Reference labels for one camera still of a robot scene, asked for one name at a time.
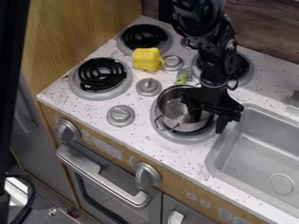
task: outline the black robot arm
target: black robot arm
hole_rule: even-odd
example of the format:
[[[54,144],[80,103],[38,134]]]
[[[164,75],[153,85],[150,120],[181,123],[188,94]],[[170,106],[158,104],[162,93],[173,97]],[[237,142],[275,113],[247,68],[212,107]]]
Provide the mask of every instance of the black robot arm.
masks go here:
[[[182,102],[200,119],[202,110],[218,116],[216,133],[238,122],[244,107],[227,93],[238,87],[239,66],[235,32],[224,14],[221,0],[173,0],[171,23],[198,49],[201,87],[187,88]],[[235,79],[234,87],[228,81]]]

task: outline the pot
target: pot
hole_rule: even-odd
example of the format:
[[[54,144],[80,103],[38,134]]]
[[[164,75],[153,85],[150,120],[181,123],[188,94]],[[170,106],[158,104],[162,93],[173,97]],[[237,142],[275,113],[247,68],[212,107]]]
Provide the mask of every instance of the pot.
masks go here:
[[[194,88],[190,85],[176,85],[166,88],[157,98],[156,122],[163,119],[163,123],[170,131],[193,132],[203,128],[211,117],[211,113],[203,111],[199,120],[194,121],[186,104],[181,102],[182,90]]]

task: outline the silver pot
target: silver pot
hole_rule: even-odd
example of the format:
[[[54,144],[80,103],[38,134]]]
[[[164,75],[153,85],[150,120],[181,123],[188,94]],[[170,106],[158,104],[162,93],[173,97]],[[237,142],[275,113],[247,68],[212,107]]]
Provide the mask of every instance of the silver pot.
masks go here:
[[[187,106],[181,102],[182,90],[194,88],[190,85],[176,85],[166,88],[157,98],[157,115],[155,122],[163,119],[170,131],[193,132],[203,128],[211,117],[211,113],[202,112],[198,121],[190,115]]]

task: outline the yellow object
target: yellow object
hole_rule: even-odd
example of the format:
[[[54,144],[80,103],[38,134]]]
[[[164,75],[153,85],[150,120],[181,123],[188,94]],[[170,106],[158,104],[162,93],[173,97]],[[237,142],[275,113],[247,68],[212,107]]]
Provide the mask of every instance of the yellow object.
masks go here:
[[[160,58],[160,50],[156,47],[137,48],[132,54],[133,67],[156,71],[164,60]]]

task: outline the sink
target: sink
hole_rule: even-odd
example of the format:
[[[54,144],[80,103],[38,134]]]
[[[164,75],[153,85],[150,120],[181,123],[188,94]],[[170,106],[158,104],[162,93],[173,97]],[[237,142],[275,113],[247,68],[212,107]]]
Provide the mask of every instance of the sink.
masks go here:
[[[208,171],[299,217],[299,122],[251,104],[209,152]]]

